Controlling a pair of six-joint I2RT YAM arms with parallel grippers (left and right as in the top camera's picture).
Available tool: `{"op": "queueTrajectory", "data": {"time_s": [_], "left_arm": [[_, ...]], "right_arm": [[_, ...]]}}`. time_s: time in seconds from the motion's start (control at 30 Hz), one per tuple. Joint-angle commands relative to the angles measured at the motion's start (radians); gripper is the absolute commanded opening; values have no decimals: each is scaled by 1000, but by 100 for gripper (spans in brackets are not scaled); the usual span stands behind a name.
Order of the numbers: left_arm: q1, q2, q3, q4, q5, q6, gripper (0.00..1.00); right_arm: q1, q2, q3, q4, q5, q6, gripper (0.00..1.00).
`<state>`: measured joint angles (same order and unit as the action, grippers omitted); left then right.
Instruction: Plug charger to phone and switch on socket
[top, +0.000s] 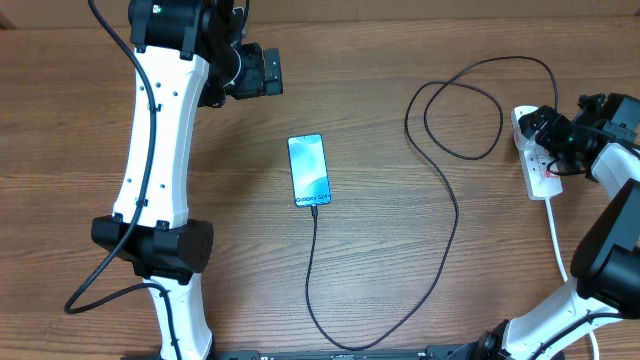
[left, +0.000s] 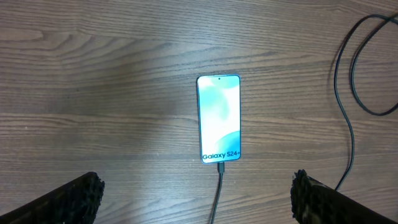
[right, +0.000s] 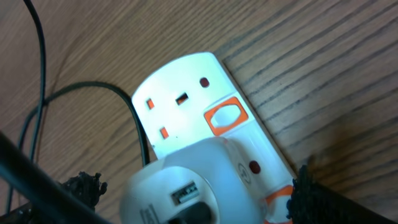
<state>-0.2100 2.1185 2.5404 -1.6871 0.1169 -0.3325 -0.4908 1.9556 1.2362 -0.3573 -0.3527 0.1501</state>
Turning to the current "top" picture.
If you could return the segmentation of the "Samsung Galaxy smartphone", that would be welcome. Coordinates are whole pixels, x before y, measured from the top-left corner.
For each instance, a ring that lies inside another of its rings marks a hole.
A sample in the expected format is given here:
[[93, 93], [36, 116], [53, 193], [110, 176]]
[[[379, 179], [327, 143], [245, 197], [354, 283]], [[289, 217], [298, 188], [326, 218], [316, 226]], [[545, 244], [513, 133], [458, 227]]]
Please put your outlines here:
[[290, 137], [287, 147], [295, 205], [329, 204], [332, 197], [322, 135]]

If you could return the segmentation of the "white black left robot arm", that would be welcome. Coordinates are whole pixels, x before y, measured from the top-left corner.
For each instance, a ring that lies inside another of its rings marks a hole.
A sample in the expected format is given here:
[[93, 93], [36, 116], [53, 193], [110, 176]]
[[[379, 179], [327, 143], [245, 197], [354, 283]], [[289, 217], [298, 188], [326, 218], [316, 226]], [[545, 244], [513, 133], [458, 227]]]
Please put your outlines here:
[[132, 265], [153, 299], [161, 359], [210, 359], [201, 275], [214, 229], [189, 214], [187, 177], [202, 107], [283, 91], [279, 52], [246, 41], [249, 9], [231, 1], [135, 0], [125, 52], [136, 96], [124, 179], [92, 240]]

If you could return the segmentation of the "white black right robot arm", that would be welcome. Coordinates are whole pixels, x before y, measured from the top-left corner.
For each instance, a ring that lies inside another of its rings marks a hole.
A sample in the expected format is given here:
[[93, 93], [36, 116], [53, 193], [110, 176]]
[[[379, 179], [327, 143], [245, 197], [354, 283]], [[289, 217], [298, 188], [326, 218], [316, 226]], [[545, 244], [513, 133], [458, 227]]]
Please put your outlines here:
[[459, 359], [561, 359], [608, 324], [639, 317], [639, 101], [583, 95], [568, 119], [550, 106], [512, 112], [521, 159], [542, 154], [603, 186], [609, 205], [573, 255], [566, 282], [527, 314], [505, 320], [454, 352]]

